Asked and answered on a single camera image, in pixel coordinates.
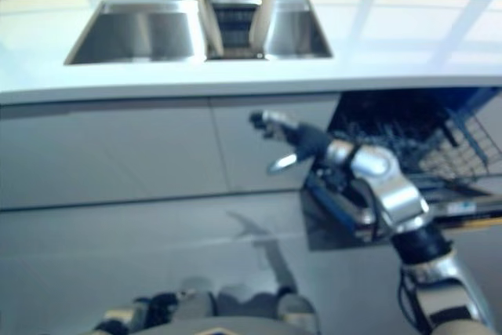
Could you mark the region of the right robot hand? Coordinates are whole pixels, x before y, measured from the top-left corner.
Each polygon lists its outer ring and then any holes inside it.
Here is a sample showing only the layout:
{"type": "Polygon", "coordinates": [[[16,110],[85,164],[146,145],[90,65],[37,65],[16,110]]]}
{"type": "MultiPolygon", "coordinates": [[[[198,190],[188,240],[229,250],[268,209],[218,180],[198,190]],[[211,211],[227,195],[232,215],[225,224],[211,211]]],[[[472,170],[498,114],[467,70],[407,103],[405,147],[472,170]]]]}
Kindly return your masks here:
{"type": "Polygon", "coordinates": [[[249,122],[265,140],[289,145],[293,151],[276,159],[267,167],[268,174],[277,174],[310,158],[323,158],[332,138],[323,130],[299,122],[286,113],[272,110],[252,111],[249,122]]]}

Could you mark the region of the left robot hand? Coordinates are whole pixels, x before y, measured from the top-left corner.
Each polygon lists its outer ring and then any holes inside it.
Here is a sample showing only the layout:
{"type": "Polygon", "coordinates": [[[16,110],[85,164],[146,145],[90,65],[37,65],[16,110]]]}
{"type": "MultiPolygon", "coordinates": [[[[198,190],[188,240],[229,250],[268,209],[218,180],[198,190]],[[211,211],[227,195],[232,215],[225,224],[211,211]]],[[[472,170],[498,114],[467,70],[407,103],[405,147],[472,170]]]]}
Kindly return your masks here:
{"type": "Polygon", "coordinates": [[[161,292],[155,294],[149,302],[148,312],[150,314],[171,313],[179,304],[196,293],[195,289],[182,289],[175,292],[161,292]]]}

